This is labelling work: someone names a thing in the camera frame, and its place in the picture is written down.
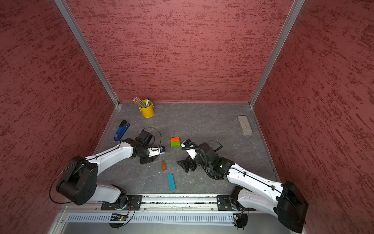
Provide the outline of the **orange brown triangle block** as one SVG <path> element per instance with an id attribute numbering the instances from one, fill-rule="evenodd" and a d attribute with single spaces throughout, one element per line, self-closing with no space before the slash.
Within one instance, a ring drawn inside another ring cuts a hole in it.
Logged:
<path id="1" fill-rule="evenodd" d="M 166 171 L 167 167 L 164 161 L 162 161 L 162 171 Z"/>

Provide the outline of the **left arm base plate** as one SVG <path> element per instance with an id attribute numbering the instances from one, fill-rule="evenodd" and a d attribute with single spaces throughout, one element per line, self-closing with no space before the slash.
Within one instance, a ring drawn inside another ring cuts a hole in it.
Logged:
<path id="1" fill-rule="evenodd" d="M 138 211 L 142 202 L 141 195 L 120 195 L 114 203 L 103 202 L 101 210 L 124 212 L 130 209 Z"/>

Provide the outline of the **green rectangular block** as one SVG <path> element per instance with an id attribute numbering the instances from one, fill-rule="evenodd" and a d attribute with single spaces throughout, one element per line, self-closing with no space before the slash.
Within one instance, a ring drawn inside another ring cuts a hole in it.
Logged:
<path id="1" fill-rule="evenodd" d="M 180 147 L 181 146 L 180 141 L 172 141 L 170 143 L 170 145 L 171 145 L 172 148 L 176 148 L 176 147 Z"/>

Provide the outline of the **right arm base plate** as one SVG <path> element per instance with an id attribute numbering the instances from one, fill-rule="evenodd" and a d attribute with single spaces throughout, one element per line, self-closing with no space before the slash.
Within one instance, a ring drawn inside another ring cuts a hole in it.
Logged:
<path id="1" fill-rule="evenodd" d="M 219 211 L 241 211 L 243 206 L 231 196 L 218 195 L 217 207 Z"/>

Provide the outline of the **orange rectangular block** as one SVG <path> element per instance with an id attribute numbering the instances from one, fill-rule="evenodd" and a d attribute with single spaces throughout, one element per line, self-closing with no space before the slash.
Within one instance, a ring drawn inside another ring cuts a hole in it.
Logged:
<path id="1" fill-rule="evenodd" d="M 179 137 L 172 137 L 170 139 L 171 142 L 180 142 L 180 138 Z"/>

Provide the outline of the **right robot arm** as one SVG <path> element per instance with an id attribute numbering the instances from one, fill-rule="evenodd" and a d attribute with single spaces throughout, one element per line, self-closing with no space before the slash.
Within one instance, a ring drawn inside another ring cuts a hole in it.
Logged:
<path id="1" fill-rule="evenodd" d="M 292 232 L 303 232 L 309 203 L 294 183 L 275 182 L 256 175 L 218 156 L 218 150 L 206 142 L 196 145 L 188 139 L 181 144 L 181 149 L 188 153 L 185 160 L 178 161 L 185 172 L 202 167 L 209 178 L 235 184 L 229 199 L 236 210 L 259 210 L 277 217 Z"/>

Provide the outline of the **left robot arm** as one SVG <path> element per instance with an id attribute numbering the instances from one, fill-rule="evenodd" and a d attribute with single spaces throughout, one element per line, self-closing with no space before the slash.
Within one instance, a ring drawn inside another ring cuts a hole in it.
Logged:
<path id="1" fill-rule="evenodd" d="M 131 208 L 131 202 L 125 189 L 117 185 L 105 185 L 97 182 L 98 176 L 113 165 L 126 160 L 139 158 L 142 165 L 153 162 L 165 152 L 165 147 L 153 147 L 153 135 L 142 130 L 135 139 L 121 140 L 101 153 L 88 157 L 74 157 L 69 165 L 54 179 L 56 191 L 63 195 L 68 203 L 84 205 L 102 203 L 111 209 L 122 211 Z"/>

